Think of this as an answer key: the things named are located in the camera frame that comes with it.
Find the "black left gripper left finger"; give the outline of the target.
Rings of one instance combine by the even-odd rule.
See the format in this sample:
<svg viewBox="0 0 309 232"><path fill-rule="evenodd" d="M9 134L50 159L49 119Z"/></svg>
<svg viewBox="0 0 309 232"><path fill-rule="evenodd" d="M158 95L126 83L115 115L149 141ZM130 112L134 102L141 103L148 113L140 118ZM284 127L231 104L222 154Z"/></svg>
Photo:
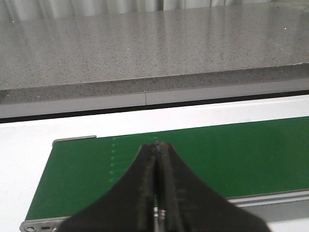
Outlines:
<svg viewBox="0 0 309 232"><path fill-rule="evenodd" d="M121 179L97 201L64 220L59 232L153 232L155 145L142 145Z"/></svg>

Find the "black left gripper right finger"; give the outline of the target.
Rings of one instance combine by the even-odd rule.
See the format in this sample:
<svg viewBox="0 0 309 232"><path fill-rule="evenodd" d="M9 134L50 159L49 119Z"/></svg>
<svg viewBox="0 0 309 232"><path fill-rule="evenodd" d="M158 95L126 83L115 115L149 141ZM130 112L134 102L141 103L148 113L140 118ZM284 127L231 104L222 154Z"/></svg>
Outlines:
<svg viewBox="0 0 309 232"><path fill-rule="evenodd" d="M167 232L268 232L259 217L228 202L207 186L171 144L158 142L157 194Z"/></svg>

